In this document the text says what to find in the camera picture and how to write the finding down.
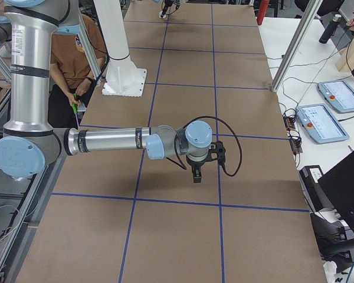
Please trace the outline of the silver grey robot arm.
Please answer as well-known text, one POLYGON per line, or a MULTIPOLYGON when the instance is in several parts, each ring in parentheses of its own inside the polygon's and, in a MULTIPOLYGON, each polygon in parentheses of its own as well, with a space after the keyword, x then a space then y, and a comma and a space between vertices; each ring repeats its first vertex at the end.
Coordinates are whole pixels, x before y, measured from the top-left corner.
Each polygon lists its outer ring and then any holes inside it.
POLYGON ((48 123, 51 37, 61 29, 76 34, 77 1, 6 1, 12 27, 11 116, 0 139, 0 169, 30 177, 64 155, 143 149, 152 160, 186 156, 193 180, 201 181, 212 130, 194 119, 179 130, 162 125, 114 130, 55 129, 48 123))

